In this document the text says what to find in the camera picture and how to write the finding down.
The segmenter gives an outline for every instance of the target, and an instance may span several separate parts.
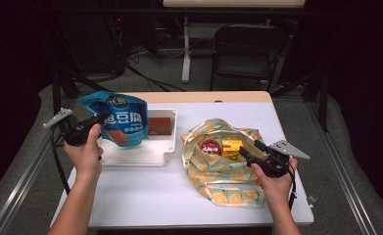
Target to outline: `cable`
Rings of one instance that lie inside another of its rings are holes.
[[[105,77],[100,77],[100,78],[89,78],[90,80],[96,82],[96,83],[100,83],[100,82],[105,82],[105,81],[110,81],[110,80],[113,80],[113,79],[116,79],[118,78],[119,76],[121,76],[123,74],[124,70],[117,70],[115,71],[112,75],[110,76],[105,76]]]
[[[182,34],[184,34],[184,30],[182,29],[182,26],[181,26],[181,24],[179,23],[179,21],[178,21],[177,18],[175,18],[175,22],[176,22],[176,24],[178,25],[179,30],[181,30]]]
[[[63,140],[60,141],[60,139],[63,137],[63,134],[60,133],[59,137],[57,139],[54,139],[54,135],[55,135],[54,132],[55,132],[56,126],[57,126],[56,124],[51,126],[51,131],[50,131],[51,149],[53,151],[54,161],[55,161],[56,166],[57,166],[57,171],[60,174],[60,179],[61,179],[61,181],[64,185],[64,188],[66,189],[66,193],[68,195],[70,192],[70,185],[66,179],[66,175],[64,173],[63,166],[61,165],[60,158],[57,154],[57,149],[58,149],[58,147],[60,147],[60,144],[57,144],[57,143],[63,142]]]
[[[172,87],[174,89],[177,89],[177,90],[180,90],[180,91],[186,91],[184,89],[181,89],[179,87],[176,87],[176,86],[173,86],[173,85],[170,85],[170,84],[167,84],[167,83],[164,83],[164,82],[161,82],[161,81],[158,81],[158,80],[155,80],[155,79],[152,79],[152,78],[149,78],[147,76],[145,76],[144,74],[142,74],[140,71],[138,71],[137,69],[135,69],[134,67],[132,67],[129,63],[126,63],[126,68],[129,69],[130,71],[133,71],[134,73],[136,73],[137,75],[145,78],[146,80],[154,83],[155,85],[159,86],[161,89],[165,90],[166,92],[169,92],[169,90],[164,87],[165,86],[168,86],[168,87]]]
[[[38,4],[37,7],[43,7],[39,0],[36,0],[36,3]],[[62,29],[59,30],[60,19],[59,18],[50,19],[47,21],[47,23],[50,26],[50,29],[52,30],[51,31],[51,33],[53,34],[52,36],[56,35],[55,38],[58,39],[58,41],[64,46],[66,51],[71,55],[72,60],[75,62],[77,68],[83,73],[94,73],[94,72],[91,72],[91,71],[84,69],[82,67],[82,65],[79,63],[79,61],[76,59],[75,53],[74,53],[71,45],[69,44],[68,40],[66,40],[65,36],[63,35],[63,33],[64,33],[63,30]],[[122,63],[116,71],[110,72],[109,76],[99,78],[99,79],[95,80],[95,82],[113,80],[113,79],[119,77],[121,74],[123,74],[123,72],[124,72],[124,64]]]
[[[291,170],[288,169],[288,173],[292,178],[292,192],[291,192],[291,196],[289,197],[289,210],[291,210],[294,204],[294,201],[296,199],[296,183],[295,183],[295,169],[292,167],[291,164],[289,164],[289,166],[291,166],[293,170],[293,172],[291,172]]]

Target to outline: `white table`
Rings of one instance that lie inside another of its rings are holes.
[[[266,92],[154,92],[130,95],[146,100],[150,109],[177,109],[178,135],[174,157],[162,167],[105,167],[99,179],[90,227],[124,229],[272,224],[266,206],[255,209],[219,207],[200,195],[182,166],[182,143],[179,138],[180,134],[208,118],[223,118],[235,127],[258,128],[266,144],[284,139],[278,116]],[[152,103],[167,100],[171,103]],[[75,170],[70,176],[70,185],[73,185],[74,177]],[[310,224],[313,214],[298,173],[296,181],[298,198],[292,214],[298,224]],[[65,198],[64,192],[55,217]]]

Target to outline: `black cable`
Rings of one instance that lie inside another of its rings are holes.
[[[119,69],[117,71],[115,71],[113,74],[111,74],[110,76],[105,76],[105,77],[100,77],[100,78],[90,78],[90,80],[96,82],[96,83],[100,83],[100,82],[105,82],[105,81],[110,81],[110,80],[113,80],[113,79],[116,79],[118,78],[119,76],[121,76],[124,72],[124,68],[123,69]]]
[[[89,87],[91,87],[97,91],[100,91],[100,90],[110,91],[110,90],[106,89],[105,87],[97,84],[96,82],[88,79],[87,77],[85,77],[85,76],[83,76],[83,75],[81,75],[81,74],[79,74],[73,70],[64,70],[64,72],[66,72],[69,76],[71,76],[75,80],[82,82],[82,83],[88,85]]]
[[[58,148],[58,141],[61,139],[61,137],[63,136],[62,134],[60,134],[60,136],[57,138],[57,140],[54,139],[54,130],[56,128],[56,124],[54,124],[53,126],[51,126],[51,131],[50,131],[50,141],[51,141],[51,149],[53,150],[53,155],[54,155],[54,161],[56,163],[56,166],[57,166],[57,171],[59,172],[60,174],[60,179],[61,181],[63,182],[63,185],[64,185],[64,188],[66,189],[66,193],[67,195],[69,194],[70,192],[70,185],[66,179],[66,175],[64,173],[64,170],[63,170],[63,166],[61,165],[61,162],[60,162],[60,159],[59,159],[59,156],[57,154],[57,148]]]
[[[166,92],[169,92],[169,90],[167,88],[165,88],[163,85],[165,86],[169,86],[169,87],[172,87],[174,89],[177,89],[177,90],[180,90],[180,91],[186,91],[184,89],[181,89],[179,87],[176,87],[176,86],[173,86],[173,85],[170,85],[170,84],[167,84],[167,83],[164,83],[164,82],[161,82],[161,81],[158,81],[158,80],[155,80],[155,79],[152,79],[152,78],[149,78],[147,76],[145,76],[144,74],[142,74],[140,71],[138,71],[137,69],[135,69],[134,67],[132,67],[129,63],[126,63],[126,68],[129,69],[130,71],[133,71],[134,73],[136,73],[137,75],[147,79],[148,81],[151,81],[152,83],[154,83],[155,85],[159,86],[161,89],[165,90]]]
[[[288,169],[288,173],[292,178],[292,192],[291,192],[291,196],[289,197],[289,210],[291,210],[294,204],[294,201],[296,199],[296,183],[295,183],[295,169],[292,167],[291,164],[289,164],[289,166],[291,166],[293,170],[293,172],[291,172],[291,170]]]

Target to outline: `plastic food bag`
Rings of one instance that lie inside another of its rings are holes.
[[[214,204],[228,207],[263,205],[264,192],[240,145],[256,156],[265,154],[253,143],[257,129],[234,128],[220,118],[208,119],[181,135],[183,165],[198,192]]]
[[[89,111],[112,114],[102,126],[102,137],[120,147],[136,146],[148,138],[148,107],[144,100],[108,91],[98,91],[77,100]]]

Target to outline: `blue snack bag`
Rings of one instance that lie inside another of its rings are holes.
[[[148,139],[148,107],[134,96],[98,91],[77,101],[87,110],[99,114],[109,109],[112,114],[102,126],[102,138],[120,147],[136,146]]]

